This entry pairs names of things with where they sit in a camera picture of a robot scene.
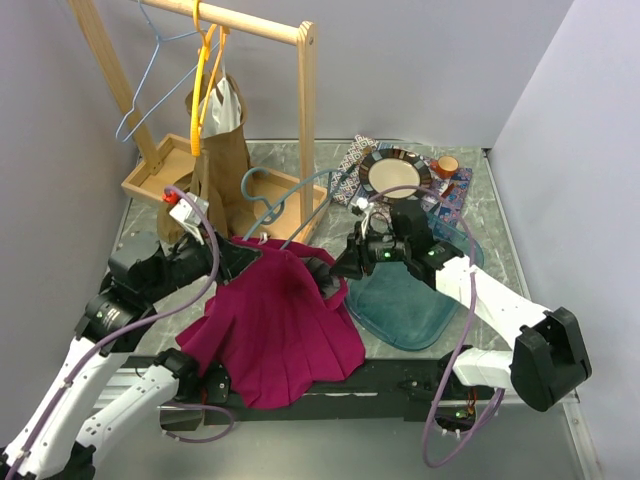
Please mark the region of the teal plastic hanger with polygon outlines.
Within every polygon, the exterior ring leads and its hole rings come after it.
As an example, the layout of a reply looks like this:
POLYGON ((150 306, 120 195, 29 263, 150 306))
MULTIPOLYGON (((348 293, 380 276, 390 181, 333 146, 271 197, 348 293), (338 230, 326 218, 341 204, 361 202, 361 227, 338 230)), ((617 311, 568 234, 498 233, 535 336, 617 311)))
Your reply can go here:
POLYGON ((338 169, 321 170, 304 180, 267 167, 250 168, 241 193, 256 215, 243 239, 264 232, 269 238, 308 244, 329 207, 331 180, 338 169))

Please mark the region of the tan skirt with white lining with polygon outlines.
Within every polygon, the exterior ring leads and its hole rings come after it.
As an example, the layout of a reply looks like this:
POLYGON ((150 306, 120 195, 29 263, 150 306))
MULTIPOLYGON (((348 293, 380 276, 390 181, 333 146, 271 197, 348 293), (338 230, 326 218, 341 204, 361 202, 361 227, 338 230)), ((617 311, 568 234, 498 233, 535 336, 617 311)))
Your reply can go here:
POLYGON ((251 167, 244 137, 246 102, 237 82, 225 74, 211 90, 202 130, 201 154, 195 169, 176 182, 208 202, 208 219, 224 237, 242 237, 255 222, 252 204, 241 193, 241 181, 251 167))

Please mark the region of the magenta garment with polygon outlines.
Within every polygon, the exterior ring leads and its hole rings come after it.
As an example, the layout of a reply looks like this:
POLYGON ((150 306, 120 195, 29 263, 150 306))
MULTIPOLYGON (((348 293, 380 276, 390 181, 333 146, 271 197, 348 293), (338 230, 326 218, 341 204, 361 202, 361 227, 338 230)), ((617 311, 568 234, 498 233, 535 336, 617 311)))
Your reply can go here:
POLYGON ((277 409, 317 382, 346 380, 365 361, 365 347, 344 300, 344 280, 329 275, 324 249, 271 239, 234 238, 261 256, 219 285, 204 314, 176 337, 204 375, 213 363, 253 409, 277 409))

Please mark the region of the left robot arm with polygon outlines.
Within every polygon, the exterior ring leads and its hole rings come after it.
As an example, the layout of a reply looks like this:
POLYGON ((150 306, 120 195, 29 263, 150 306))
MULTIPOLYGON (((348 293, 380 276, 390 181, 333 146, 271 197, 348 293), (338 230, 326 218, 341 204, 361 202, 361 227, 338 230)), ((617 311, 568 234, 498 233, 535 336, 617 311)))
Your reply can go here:
POLYGON ((262 253, 185 235, 169 250, 151 232, 132 236, 108 261, 100 293, 85 308, 61 370, 20 434, 1 450, 4 479, 91 479, 108 452, 160 405, 198 392, 198 363, 170 348, 100 411, 96 401, 151 326, 155 303, 201 277, 227 283, 262 253))

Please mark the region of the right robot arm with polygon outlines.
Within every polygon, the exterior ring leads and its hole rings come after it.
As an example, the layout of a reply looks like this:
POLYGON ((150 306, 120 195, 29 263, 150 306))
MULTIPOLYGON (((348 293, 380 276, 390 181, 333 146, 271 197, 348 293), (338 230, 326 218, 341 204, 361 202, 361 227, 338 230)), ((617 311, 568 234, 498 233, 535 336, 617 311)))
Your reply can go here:
POLYGON ((437 376, 445 396, 460 398, 476 386, 513 390, 526 405, 545 412, 591 377, 581 328, 571 311, 530 301, 459 248, 436 240, 418 201, 399 201, 390 217, 386 234, 371 233, 368 220, 357 222, 332 274, 360 280, 380 263, 401 263, 413 278, 466 307, 509 346, 506 351, 458 348, 437 376))

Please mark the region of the teal plastic basket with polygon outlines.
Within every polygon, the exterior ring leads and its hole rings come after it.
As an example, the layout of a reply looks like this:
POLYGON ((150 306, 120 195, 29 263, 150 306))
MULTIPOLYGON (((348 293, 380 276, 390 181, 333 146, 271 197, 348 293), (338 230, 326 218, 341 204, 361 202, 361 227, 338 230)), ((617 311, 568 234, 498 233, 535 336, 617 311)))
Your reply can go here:
POLYGON ((373 273, 361 280, 345 278, 346 306, 382 342, 403 351, 420 351, 436 342, 459 303, 424 283, 435 279, 429 272, 412 275, 407 265, 424 260, 435 247, 468 254, 477 243, 431 214, 393 214, 391 218, 386 232, 367 236, 380 238, 373 273))

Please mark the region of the wooden clothes rack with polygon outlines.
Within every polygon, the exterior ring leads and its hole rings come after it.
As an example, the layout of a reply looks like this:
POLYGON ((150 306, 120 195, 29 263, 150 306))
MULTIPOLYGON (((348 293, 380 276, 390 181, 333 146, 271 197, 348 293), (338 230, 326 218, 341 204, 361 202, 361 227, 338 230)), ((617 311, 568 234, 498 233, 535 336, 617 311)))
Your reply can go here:
POLYGON ((195 23, 206 21, 211 27, 203 33, 199 50, 191 104, 202 95, 206 74, 204 60, 214 49, 216 31, 232 30, 292 45, 298 54, 299 96, 299 178, 267 169, 250 173, 251 160, 244 128, 210 137, 183 138, 168 134, 154 143, 143 117, 135 106, 134 95, 117 58, 100 15, 91 1, 72 1, 70 7, 92 50, 103 76, 133 132, 142 156, 140 165, 125 178, 122 188, 130 197, 159 206, 165 186, 183 178, 192 182, 193 191, 209 201, 216 227, 226 234, 248 231, 251 225, 270 237, 308 243, 327 208, 329 194, 312 178, 315 141, 316 26, 309 21, 297 27, 216 7, 200 1, 154 1, 152 7, 189 16, 195 23))

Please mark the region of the dark green pen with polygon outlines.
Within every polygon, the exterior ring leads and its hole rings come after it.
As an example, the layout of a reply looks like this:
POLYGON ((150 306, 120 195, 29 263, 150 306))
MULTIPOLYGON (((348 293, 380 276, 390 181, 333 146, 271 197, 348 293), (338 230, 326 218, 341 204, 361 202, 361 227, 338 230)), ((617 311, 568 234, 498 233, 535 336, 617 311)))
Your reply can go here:
POLYGON ((355 168, 357 167, 356 163, 351 164, 346 170, 344 170, 339 178, 340 182, 343 182, 345 179, 349 178, 351 176, 351 174, 353 173, 353 171, 355 170, 355 168))

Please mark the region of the brown rimmed ceramic plate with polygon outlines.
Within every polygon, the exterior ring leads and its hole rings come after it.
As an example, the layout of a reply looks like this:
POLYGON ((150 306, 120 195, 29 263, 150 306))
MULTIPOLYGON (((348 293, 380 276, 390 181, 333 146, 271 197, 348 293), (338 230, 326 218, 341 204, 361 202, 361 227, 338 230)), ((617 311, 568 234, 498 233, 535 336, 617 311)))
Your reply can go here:
POLYGON ((426 158, 400 148, 367 153, 359 164, 358 179, 365 198, 400 185, 429 188, 433 181, 426 158))

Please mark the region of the patterned placemat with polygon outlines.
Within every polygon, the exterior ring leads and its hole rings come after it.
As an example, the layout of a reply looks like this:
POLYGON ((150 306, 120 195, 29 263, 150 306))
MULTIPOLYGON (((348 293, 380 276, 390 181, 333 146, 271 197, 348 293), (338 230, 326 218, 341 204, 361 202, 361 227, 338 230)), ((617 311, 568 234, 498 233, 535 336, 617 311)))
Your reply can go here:
POLYGON ((355 136, 338 168, 338 173, 332 176, 331 189, 334 192, 332 197, 334 202, 347 207, 360 198, 368 199, 375 194, 375 189, 367 190, 362 186, 360 167, 365 161, 370 162, 373 159, 371 154, 377 150, 391 153, 391 158, 400 155, 410 164, 418 163, 417 170, 420 176, 424 176, 426 171, 429 171, 431 183, 427 185, 427 188, 438 191, 447 204, 443 206, 434 197, 422 196, 422 208, 445 224, 456 227, 459 212, 470 188, 473 175, 471 168, 458 167, 451 177, 445 178, 436 171, 438 166, 434 157, 363 135, 355 136))

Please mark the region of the orange ceramic cup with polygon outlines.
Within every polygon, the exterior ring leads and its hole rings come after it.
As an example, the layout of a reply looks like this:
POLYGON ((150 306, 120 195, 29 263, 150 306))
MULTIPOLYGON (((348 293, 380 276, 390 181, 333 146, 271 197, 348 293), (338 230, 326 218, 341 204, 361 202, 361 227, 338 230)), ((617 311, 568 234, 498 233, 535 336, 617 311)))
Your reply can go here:
POLYGON ((459 161, 450 155, 443 155, 437 160, 433 160, 430 164, 431 169, 441 179, 449 179, 458 171, 459 161))

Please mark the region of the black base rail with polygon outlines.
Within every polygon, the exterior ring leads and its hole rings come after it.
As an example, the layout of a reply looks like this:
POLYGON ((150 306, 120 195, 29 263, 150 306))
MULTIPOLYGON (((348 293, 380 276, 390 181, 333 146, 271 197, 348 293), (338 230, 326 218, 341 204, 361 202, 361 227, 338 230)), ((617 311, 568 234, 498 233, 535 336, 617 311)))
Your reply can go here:
MULTIPOLYGON (((100 394, 96 409, 106 407, 124 393, 151 366, 152 357, 127 360, 100 394)), ((229 410, 237 422, 302 421, 402 418, 424 421, 444 372, 444 360, 383 359, 367 360, 346 381, 314 384, 307 393, 288 407, 260 410, 244 405, 233 390, 230 375, 214 364, 204 383, 184 403, 201 403, 229 410)), ((465 387, 450 378, 440 402, 445 406, 476 405, 488 401, 494 393, 490 387, 465 387)), ((226 426, 228 419, 219 412, 187 411, 160 407, 160 423, 169 431, 194 431, 206 426, 226 426)))

